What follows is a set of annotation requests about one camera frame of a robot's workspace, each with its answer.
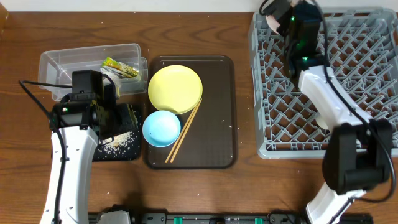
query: chopsticks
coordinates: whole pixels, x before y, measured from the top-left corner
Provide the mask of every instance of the chopsticks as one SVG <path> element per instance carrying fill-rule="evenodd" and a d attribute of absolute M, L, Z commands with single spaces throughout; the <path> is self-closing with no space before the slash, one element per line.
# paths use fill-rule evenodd
<path fill-rule="evenodd" d="M 188 117 L 187 122 L 185 123 L 184 127 L 182 128 L 182 131 L 181 131 L 181 133 L 180 133 L 180 136 L 179 136 L 179 137 L 177 138 L 177 140 L 175 141 L 174 146 L 173 146 L 172 150 L 170 151 L 169 156 L 167 156 L 166 161 L 164 161 L 164 163 L 167 163 L 167 162 L 169 161 L 170 156 L 173 154 L 173 152 L 174 152 L 174 150 L 175 150 L 174 155 L 173 155 L 172 159 L 170 160 L 170 163 L 173 163 L 174 158 L 175 158 L 175 156 L 177 155 L 178 150 L 180 149 L 181 143 L 182 143 L 182 141 L 184 140 L 185 135 L 186 135 L 186 133 L 188 132 L 189 127 L 191 126 L 191 123 L 192 123 L 192 121 L 193 121 L 193 118 L 195 117 L 195 115 L 196 115 L 196 113 L 197 113 L 197 111 L 198 111 L 198 108 L 199 108 L 199 105 L 200 105 L 200 103 L 201 103 L 201 100 L 202 100 L 202 99 L 200 99 L 199 103 L 193 108 L 193 110 L 192 110 L 190 116 Z"/>

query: wooden table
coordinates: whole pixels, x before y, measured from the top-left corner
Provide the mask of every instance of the wooden table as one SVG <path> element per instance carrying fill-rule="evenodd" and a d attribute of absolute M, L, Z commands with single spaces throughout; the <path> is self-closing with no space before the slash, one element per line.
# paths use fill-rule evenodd
<path fill-rule="evenodd" d="M 227 55 L 235 66 L 237 163 L 225 170 L 151 170 L 141 159 L 96 162 L 89 211 L 126 204 L 139 212 L 268 213 L 301 210 L 323 183 L 320 159 L 264 160 L 256 152 L 247 34 L 252 13 L 12 12 L 0 40 L 0 223 L 38 223 L 50 177 L 47 120 L 17 81 L 36 80 L 46 50 L 138 43 L 158 55 Z M 33 93 L 48 110 L 51 94 Z M 389 184 L 367 197 L 382 197 Z M 398 220 L 398 197 L 356 202 L 376 223 Z"/>

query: white wall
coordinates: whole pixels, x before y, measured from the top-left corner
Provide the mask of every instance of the white wall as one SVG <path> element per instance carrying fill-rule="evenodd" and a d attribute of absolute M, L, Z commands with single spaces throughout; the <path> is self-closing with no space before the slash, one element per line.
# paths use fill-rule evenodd
<path fill-rule="evenodd" d="M 254 12 L 262 0 L 0 0 L 8 11 Z M 318 0 L 322 7 L 386 7 L 398 0 Z"/>

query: gray plastic basket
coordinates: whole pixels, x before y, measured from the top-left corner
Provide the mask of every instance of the gray plastic basket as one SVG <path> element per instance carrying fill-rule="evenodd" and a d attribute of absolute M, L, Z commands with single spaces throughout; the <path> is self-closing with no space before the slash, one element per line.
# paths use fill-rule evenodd
<path fill-rule="evenodd" d="M 394 11 L 325 11 L 331 67 L 343 88 L 374 119 L 394 127 L 398 156 L 398 19 Z M 324 52 L 321 26 L 318 49 Z M 257 153 L 264 159 L 322 158 L 330 133 L 315 122 L 317 109 L 283 73 L 284 41 L 265 17 L 253 15 L 249 51 L 254 86 Z"/>

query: clear plastic container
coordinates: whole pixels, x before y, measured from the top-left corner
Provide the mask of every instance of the clear plastic container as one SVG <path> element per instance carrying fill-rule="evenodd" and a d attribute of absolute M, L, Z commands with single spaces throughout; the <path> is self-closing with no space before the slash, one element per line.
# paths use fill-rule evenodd
<path fill-rule="evenodd" d="M 139 79 L 120 79 L 120 95 L 145 93 L 147 91 L 147 61 L 141 57 L 138 44 L 106 45 L 82 47 L 77 49 L 52 50 L 42 53 L 39 65 L 39 82 L 71 85 L 72 72 L 78 70 L 100 71 L 102 62 L 111 57 L 139 70 Z M 72 92 L 70 88 L 41 86 L 51 91 L 52 98 L 60 101 L 63 96 Z"/>

